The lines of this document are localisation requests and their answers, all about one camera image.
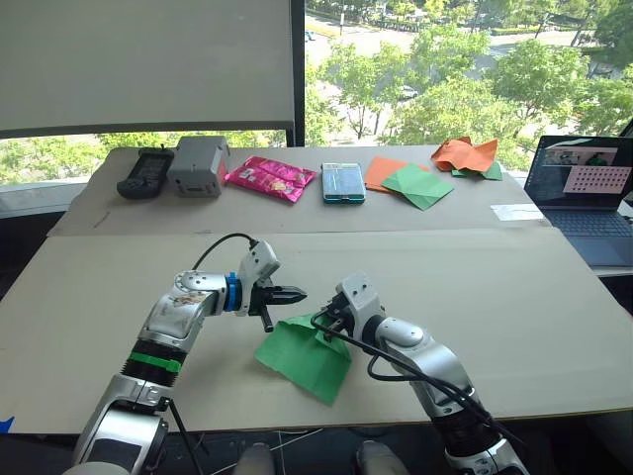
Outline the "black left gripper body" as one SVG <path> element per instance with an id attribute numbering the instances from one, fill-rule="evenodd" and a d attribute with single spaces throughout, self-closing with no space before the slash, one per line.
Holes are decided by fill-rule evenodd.
<path id="1" fill-rule="evenodd" d="M 276 303 L 276 286 L 271 279 L 256 282 L 250 295 L 247 315 L 252 317 L 268 317 L 268 306 Z"/>

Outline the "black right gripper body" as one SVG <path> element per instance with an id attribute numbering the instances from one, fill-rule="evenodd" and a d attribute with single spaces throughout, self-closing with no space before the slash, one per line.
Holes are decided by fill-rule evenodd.
<path id="1" fill-rule="evenodd" d="M 351 313 L 351 306 L 348 299 L 343 293 L 338 293 L 324 308 L 323 323 L 328 325 L 331 329 L 331 325 L 337 318 L 347 319 L 347 330 L 354 330 L 354 317 Z"/>

